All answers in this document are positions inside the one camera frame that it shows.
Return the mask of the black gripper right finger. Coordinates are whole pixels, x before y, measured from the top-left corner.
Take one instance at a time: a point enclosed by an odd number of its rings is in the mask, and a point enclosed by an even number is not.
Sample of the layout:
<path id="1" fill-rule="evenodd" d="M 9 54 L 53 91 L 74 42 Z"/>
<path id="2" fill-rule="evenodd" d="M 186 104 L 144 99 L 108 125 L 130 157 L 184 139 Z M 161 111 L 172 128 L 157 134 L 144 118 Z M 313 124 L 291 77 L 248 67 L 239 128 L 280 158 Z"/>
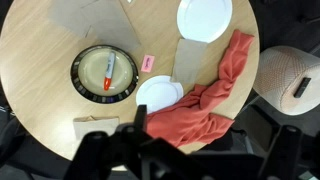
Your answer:
<path id="1" fill-rule="evenodd" d="M 259 171 L 259 180 L 294 180 L 302 131 L 295 126 L 280 128 Z"/>

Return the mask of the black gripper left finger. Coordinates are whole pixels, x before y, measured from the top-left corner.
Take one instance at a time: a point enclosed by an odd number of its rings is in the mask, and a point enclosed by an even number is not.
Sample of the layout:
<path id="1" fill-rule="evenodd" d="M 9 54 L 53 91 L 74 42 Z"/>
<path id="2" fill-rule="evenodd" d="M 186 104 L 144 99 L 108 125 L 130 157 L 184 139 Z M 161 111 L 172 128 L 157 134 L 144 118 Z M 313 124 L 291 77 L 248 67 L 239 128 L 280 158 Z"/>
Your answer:
<path id="1" fill-rule="evenodd" d="M 102 131 L 86 134 L 63 180 L 106 180 L 109 171 L 101 165 L 102 145 L 108 135 Z"/>

